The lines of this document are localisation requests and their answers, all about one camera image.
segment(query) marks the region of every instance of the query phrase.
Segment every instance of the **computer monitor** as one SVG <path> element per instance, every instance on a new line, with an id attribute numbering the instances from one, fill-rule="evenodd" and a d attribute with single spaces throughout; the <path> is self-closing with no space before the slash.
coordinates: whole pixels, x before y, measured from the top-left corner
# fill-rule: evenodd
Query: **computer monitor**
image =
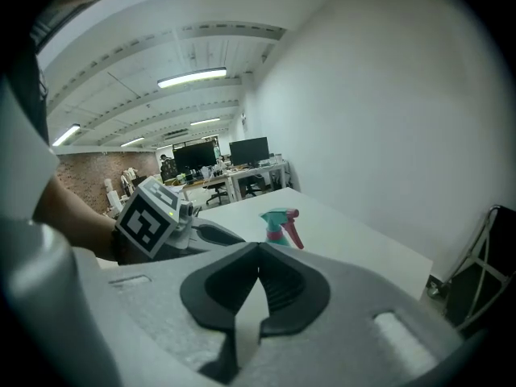
<path id="1" fill-rule="evenodd" d="M 141 184 L 143 181 L 145 181 L 146 179 L 147 179 L 147 175 L 143 175 L 142 177 L 136 177 L 135 179 L 132 180 L 132 185 L 134 187 L 136 187 L 139 184 Z"/>
<path id="2" fill-rule="evenodd" d="M 211 166 L 217 163 L 211 142 L 176 149 L 174 159 L 179 173 L 185 173 L 189 169 L 198 170 L 203 166 Z"/>
<path id="3" fill-rule="evenodd" d="M 256 166 L 259 160 L 268 159 L 267 138 L 240 140 L 229 144 L 233 164 Z"/>

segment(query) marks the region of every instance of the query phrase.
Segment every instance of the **spray bottle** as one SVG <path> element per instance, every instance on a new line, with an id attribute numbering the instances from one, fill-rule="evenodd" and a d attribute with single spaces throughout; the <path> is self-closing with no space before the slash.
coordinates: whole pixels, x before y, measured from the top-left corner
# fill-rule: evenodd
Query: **spray bottle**
<path id="1" fill-rule="evenodd" d="M 289 241 L 283 236 L 283 230 L 281 229 L 283 227 L 298 248 L 303 249 L 303 242 L 299 239 L 296 227 L 293 225 L 294 218 L 298 216 L 299 210 L 290 208 L 276 208 L 261 214 L 260 217 L 267 223 L 267 239 L 265 242 L 278 243 L 289 247 Z"/>

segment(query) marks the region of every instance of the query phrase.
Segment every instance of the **gray plastic housing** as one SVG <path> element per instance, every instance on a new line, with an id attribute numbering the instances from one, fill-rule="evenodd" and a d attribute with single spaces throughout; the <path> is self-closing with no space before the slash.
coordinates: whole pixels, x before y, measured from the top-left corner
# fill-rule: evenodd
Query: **gray plastic housing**
<path id="1" fill-rule="evenodd" d="M 157 252 L 155 260 L 169 260 L 215 251 L 244 242 L 241 237 L 208 219 L 180 217 L 176 230 Z"/>
<path id="2" fill-rule="evenodd" d="M 73 385 L 220 385 L 198 371 L 226 335 L 200 327 L 180 298 L 191 273 L 249 243 L 176 260 L 102 270 L 50 227 L 2 221 L 2 287 L 16 316 Z M 273 246 L 327 280 L 327 308 L 296 335 L 262 339 L 235 386 L 400 385 L 413 380 L 372 325 L 393 311 L 438 360 L 461 338 L 385 279 L 349 264 Z"/>

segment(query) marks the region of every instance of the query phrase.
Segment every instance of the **fluorescent light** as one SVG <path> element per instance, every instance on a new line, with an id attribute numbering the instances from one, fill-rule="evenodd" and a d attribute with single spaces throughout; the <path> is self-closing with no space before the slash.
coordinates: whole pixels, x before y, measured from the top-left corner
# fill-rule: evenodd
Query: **fluorescent light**
<path id="1" fill-rule="evenodd" d="M 198 72 L 185 73 L 161 79 L 158 81 L 158 86 L 163 89 L 169 86 L 180 85 L 181 83 L 188 83 L 189 81 L 200 81 L 202 79 L 211 79 L 212 77 L 224 77 L 226 74 L 226 68 L 199 70 Z"/>
<path id="2" fill-rule="evenodd" d="M 120 147 L 123 148 L 124 146 L 130 145 L 130 144 L 134 144 L 134 143 L 139 142 L 140 140 L 144 140 L 144 139 L 145 138 L 134 139 L 131 142 L 127 142 L 126 144 L 120 145 Z"/>
<path id="3" fill-rule="evenodd" d="M 217 122 L 218 120 L 220 120 L 220 118 L 202 120 L 201 122 L 193 122 L 193 123 L 190 124 L 190 126 L 200 125 L 201 123 Z"/>
<path id="4" fill-rule="evenodd" d="M 72 125 L 58 140 L 56 140 L 56 142 L 54 142 L 52 144 L 52 146 L 59 146 L 59 145 L 61 145 L 64 141 L 67 140 L 67 138 L 69 138 L 76 131 L 78 131 L 80 127 L 81 127 L 81 125 L 77 125 L 77 124 Z"/>

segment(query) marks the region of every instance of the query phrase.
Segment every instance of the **white table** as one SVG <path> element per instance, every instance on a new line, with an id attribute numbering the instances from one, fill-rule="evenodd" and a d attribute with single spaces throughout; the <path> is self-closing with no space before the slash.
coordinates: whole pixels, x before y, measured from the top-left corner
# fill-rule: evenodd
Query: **white table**
<path id="1" fill-rule="evenodd" d="M 228 172 L 227 175 L 231 179 L 231 184 L 233 186 L 233 192 L 235 193 L 235 200 L 242 201 L 242 195 L 240 194 L 239 187 L 239 179 L 243 179 L 245 177 L 254 177 L 255 175 L 260 175 L 261 173 L 272 172 L 272 171 L 280 171 L 280 179 L 281 179 L 281 188 L 286 187 L 285 181 L 285 166 L 286 162 L 281 162 L 280 164 L 271 164 L 269 166 L 262 166 L 259 168 L 252 169 L 242 169 L 237 172 Z"/>
<path id="2" fill-rule="evenodd" d="M 259 215 L 277 207 L 299 210 L 295 226 L 305 251 L 367 268 L 412 297 L 421 297 L 431 260 L 291 188 L 204 210 L 199 218 L 214 221 L 246 241 L 264 241 L 266 224 Z"/>

